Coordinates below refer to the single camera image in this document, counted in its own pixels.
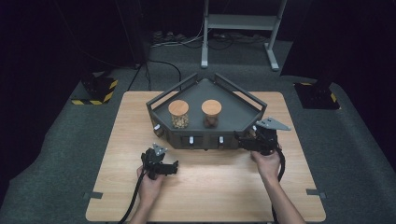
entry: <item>jar with cork lid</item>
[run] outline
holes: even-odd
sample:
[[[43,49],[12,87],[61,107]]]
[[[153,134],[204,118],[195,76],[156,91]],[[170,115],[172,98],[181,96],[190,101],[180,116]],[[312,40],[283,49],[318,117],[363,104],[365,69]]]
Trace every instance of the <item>jar with cork lid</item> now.
[[[207,100],[202,104],[202,111],[204,112],[204,126],[206,128],[218,127],[221,103],[216,100]]]
[[[175,100],[169,104],[168,110],[175,128],[184,129],[189,126],[189,104],[187,102]]]

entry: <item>human arm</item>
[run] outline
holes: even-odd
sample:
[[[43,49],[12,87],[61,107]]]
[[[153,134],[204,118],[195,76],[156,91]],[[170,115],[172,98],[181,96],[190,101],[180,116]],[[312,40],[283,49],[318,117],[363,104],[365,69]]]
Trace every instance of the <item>human arm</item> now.
[[[277,175],[279,172],[280,158],[275,151],[272,155],[263,156],[260,152],[251,151],[251,157],[257,163],[262,182],[276,211],[276,216],[281,224],[305,223],[300,212],[282,189]]]
[[[143,172],[143,166],[140,166],[136,172],[137,176],[140,176]],[[163,178],[164,175],[157,175],[157,178],[152,180],[147,175],[144,175],[139,188],[140,202],[129,224],[143,224],[147,222],[149,212],[160,195]]]

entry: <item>black cable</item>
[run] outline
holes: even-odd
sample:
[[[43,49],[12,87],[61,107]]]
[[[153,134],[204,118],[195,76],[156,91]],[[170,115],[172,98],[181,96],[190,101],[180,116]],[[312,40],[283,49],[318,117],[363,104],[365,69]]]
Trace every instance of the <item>black cable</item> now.
[[[123,30],[125,32],[125,36],[126,36],[127,41],[128,41],[129,51],[131,51],[131,56],[134,57],[134,51],[133,51],[133,48],[132,48],[132,45],[131,45],[131,41],[130,41],[128,32],[126,31],[126,27],[125,27],[125,23],[124,23],[123,17],[121,15],[121,9],[120,9],[120,6],[119,6],[119,2],[117,0],[114,0],[114,2],[116,2],[117,10],[119,11],[120,19],[121,19],[121,22],[122,22],[122,28],[123,28]]]
[[[156,48],[156,47],[161,47],[161,46],[171,47],[171,46],[183,45],[183,46],[185,46],[185,47],[187,47],[187,48],[190,48],[190,49],[199,49],[199,48],[202,46],[202,44],[201,44],[201,46],[199,46],[199,47],[190,47],[190,46],[188,46],[187,44],[190,43],[190,42],[194,42],[194,41],[200,40],[200,39],[202,38],[202,36],[200,36],[200,34],[201,34],[201,32],[202,32],[202,30],[203,30],[203,28],[204,28],[204,23],[205,23],[205,3],[204,3],[204,15],[203,15],[203,17],[202,17],[201,28],[200,28],[200,31],[198,32],[198,35],[197,35],[196,37],[194,37],[192,40],[189,40],[189,41],[186,41],[186,42],[176,41],[176,42],[168,42],[168,43],[158,43],[158,44],[155,44],[155,45],[153,45],[153,46],[151,46],[151,47],[152,47],[152,48]]]
[[[280,182],[283,174],[285,174],[286,158],[285,158],[285,155],[283,155],[282,149],[280,147],[276,147],[275,150],[280,158],[280,171],[279,171],[279,174],[277,175],[277,180]],[[275,224],[279,224],[274,206],[271,205],[271,208],[272,208],[274,222],[275,222]]]
[[[192,46],[187,45],[186,43],[182,43],[182,42],[178,42],[178,43],[181,44],[182,46],[186,47],[186,48],[189,48],[189,49],[200,49],[202,47],[202,44],[203,44],[201,42],[199,46],[192,47]]]
[[[210,45],[209,45],[209,43],[207,44],[207,46],[210,48],[210,49],[215,49],[215,50],[224,50],[224,49],[227,49],[227,48],[229,48],[230,46],[232,46],[233,45],[233,39],[230,39],[231,40],[231,43],[228,45],[228,46],[226,46],[225,48],[222,48],[222,49],[216,49],[216,48],[213,48],[213,47],[211,47]]]
[[[143,180],[143,177],[145,176],[145,174],[146,174],[146,172],[143,172],[143,170],[142,170],[142,173],[140,174],[139,178],[137,179],[136,187],[134,188],[134,196],[132,197],[131,204],[129,205],[128,210],[126,211],[125,215],[123,216],[123,218],[121,219],[119,224],[123,224],[125,222],[126,218],[131,213],[132,208],[134,207],[134,201],[136,201],[136,196],[139,191],[140,184],[142,183],[142,180]]]
[[[267,40],[267,38],[259,38],[259,39],[254,39],[251,41],[242,41],[243,39],[251,39],[251,37],[247,37],[245,35],[240,35],[240,36],[232,36],[227,33],[222,34],[222,37],[215,36],[213,39],[215,39],[217,42],[224,43],[227,41],[233,41],[235,44],[255,44],[255,43],[260,43],[264,42]]]
[[[149,61],[152,62],[152,63],[164,63],[164,64],[171,65],[172,67],[174,67],[178,71],[178,82],[181,82],[181,72],[174,64],[166,63],[166,62],[153,61],[153,60],[149,60]]]
[[[134,78],[132,79],[131,83],[129,84],[128,90],[129,91],[131,89],[132,84],[134,83],[134,79],[137,77],[137,74],[140,72],[140,68],[142,68],[143,64],[141,64],[139,66],[139,68],[137,69],[137,72],[134,74]]]
[[[149,66],[146,63],[146,79],[148,80],[148,90],[151,91],[151,77],[149,76]]]
[[[55,6],[56,6],[56,8],[57,8],[59,14],[61,15],[61,18],[62,18],[62,20],[63,20],[63,22],[64,22],[64,25],[65,25],[66,28],[67,28],[67,31],[69,32],[69,34],[70,34],[70,35],[72,36],[72,38],[73,38],[73,41],[74,41],[75,46],[77,47],[77,49],[78,49],[81,53],[87,55],[88,57],[90,57],[90,58],[92,58],[92,59],[94,59],[94,60],[96,60],[96,61],[98,61],[98,62],[100,62],[100,63],[104,63],[104,64],[107,64],[107,65],[110,65],[110,66],[113,66],[113,67],[118,67],[118,68],[129,68],[129,69],[132,68],[132,67],[120,66],[120,65],[117,65],[117,64],[114,64],[114,63],[105,62],[105,61],[103,61],[103,60],[100,60],[100,59],[98,59],[98,58],[92,56],[90,53],[88,53],[87,51],[85,51],[84,49],[82,49],[81,46],[78,44],[78,42],[77,42],[77,40],[76,40],[76,37],[74,36],[74,34],[73,34],[73,32],[72,32],[72,30],[71,30],[69,24],[67,23],[66,17],[65,17],[64,14],[62,13],[61,8],[60,8],[59,5],[58,5],[58,2],[55,0],[54,3],[55,3]]]
[[[225,5],[225,7],[224,7],[224,9],[222,11],[222,14],[225,13],[225,10],[227,10],[227,7],[228,7],[228,5],[230,5],[230,2],[231,2],[231,0],[228,0],[227,5]]]

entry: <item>dark background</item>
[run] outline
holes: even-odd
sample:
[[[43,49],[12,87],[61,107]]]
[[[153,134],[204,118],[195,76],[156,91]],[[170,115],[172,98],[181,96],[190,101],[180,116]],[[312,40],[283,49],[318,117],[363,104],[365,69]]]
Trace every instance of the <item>dark background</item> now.
[[[81,77],[130,66],[134,60],[114,1],[100,5],[93,0],[58,3],[73,35],[54,1],[2,1],[0,5],[2,196],[8,180],[39,154],[47,130]],[[141,24],[150,31],[196,36],[203,5],[204,1],[198,0],[144,1]],[[210,11],[276,14],[277,6],[276,0],[216,0],[211,1]],[[337,5],[289,0],[277,37],[294,40],[283,75],[317,78],[327,53],[335,50],[347,60],[334,82],[351,98],[393,167],[395,8],[391,0]],[[342,49],[337,47],[340,41],[344,41]]]

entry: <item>wooden tabletop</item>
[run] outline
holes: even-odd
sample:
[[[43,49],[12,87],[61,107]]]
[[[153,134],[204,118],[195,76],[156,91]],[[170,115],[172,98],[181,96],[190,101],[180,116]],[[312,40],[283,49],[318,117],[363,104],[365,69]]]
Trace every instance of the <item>wooden tabletop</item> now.
[[[272,117],[291,127],[277,131],[286,157],[281,185],[305,221],[326,217],[285,100],[279,92],[251,92],[268,104],[263,118]],[[119,221],[132,200],[140,156],[153,143],[167,147],[163,163],[179,161],[176,175],[169,175],[148,221],[259,222],[271,221],[271,202],[256,164],[244,149],[173,149],[152,131],[146,102],[158,91],[124,93],[106,153],[94,186],[103,193],[91,198],[89,221]],[[138,204],[138,197],[131,215]]]

